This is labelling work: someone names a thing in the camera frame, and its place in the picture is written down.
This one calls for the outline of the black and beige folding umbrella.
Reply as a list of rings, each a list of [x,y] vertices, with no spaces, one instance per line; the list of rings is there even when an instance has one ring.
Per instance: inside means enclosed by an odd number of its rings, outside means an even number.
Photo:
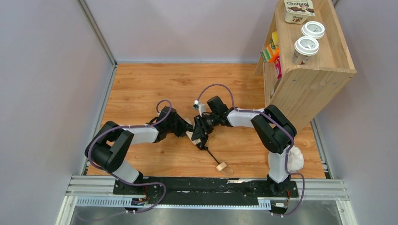
[[[211,156],[211,158],[217,163],[217,166],[215,168],[218,172],[221,172],[226,176],[232,176],[234,174],[234,171],[229,168],[229,166],[225,162],[220,162],[206,146],[209,134],[213,131],[212,121],[210,121],[210,123],[207,123],[206,119],[203,119],[203,117],[201,117],[200,115],[194,117],[194,122],[192,122],[189,118],[184,118],[184,120],[190,125],[185,132],[190,141],[198,149],[205,150]]]

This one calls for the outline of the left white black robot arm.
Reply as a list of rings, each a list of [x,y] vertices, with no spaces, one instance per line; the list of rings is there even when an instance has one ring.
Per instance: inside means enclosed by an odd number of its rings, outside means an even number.
[[[133,145],[158,143],[168,134],[186,136],[193,131],[193,125],[183,119],[176,109],[165,106],[151,121],[144,125],[119,125],[108,121],[87,145],[84,155],[99,169],[113,175],[120,182],[130,186],[146,186],[143,174],[134,168],[126,155]]]

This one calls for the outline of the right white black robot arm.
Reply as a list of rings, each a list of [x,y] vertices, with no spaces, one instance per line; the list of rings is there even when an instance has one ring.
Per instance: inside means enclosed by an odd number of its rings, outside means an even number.
[[[254,128],[269,151],[268,190],[277,195],[286,189],[291,175],[285,156],[297,131],[275,105],[254,110],[228,108],[219,96],[215,96],[206,105],[195,100],[193,107],[199,115],[194,117],[191,140],[200,150],[208,150],[206,143],[215,126]]]

